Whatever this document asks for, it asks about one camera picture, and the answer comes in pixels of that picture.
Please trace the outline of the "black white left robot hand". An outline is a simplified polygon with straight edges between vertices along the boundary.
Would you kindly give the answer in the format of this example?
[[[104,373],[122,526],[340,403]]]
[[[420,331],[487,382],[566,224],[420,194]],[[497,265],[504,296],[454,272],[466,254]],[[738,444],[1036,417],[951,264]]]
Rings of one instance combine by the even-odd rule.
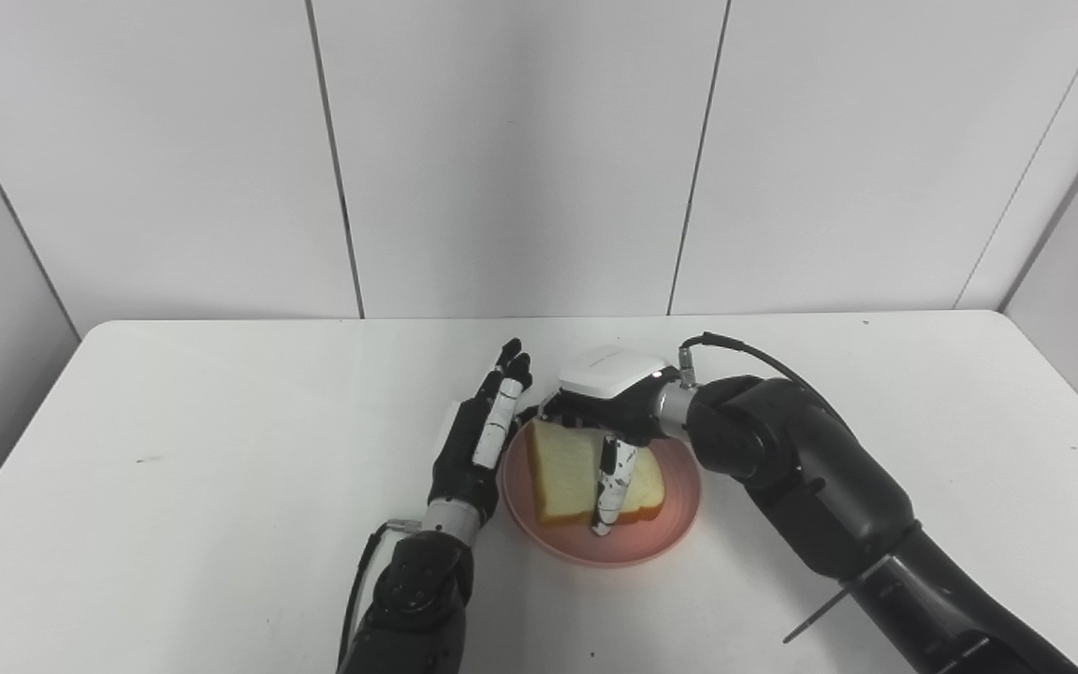
[[[476,393],[454,408],[432,466],[424,532],[474,546],[496,511],[498,464],[517,434],[520,400],[531,384],[531,357],[513,338]]]

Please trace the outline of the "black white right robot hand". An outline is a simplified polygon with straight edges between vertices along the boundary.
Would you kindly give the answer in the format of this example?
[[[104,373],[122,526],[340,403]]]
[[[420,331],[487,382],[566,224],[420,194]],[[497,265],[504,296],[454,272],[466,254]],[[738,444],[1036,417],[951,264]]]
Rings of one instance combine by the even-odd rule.
[[[561,370],[557,393],[528,427],[540,524],[605,538],[659,515],[666,487],[651,444],[667,436],[660,408],[681,381],[671,362],[619,346]]]

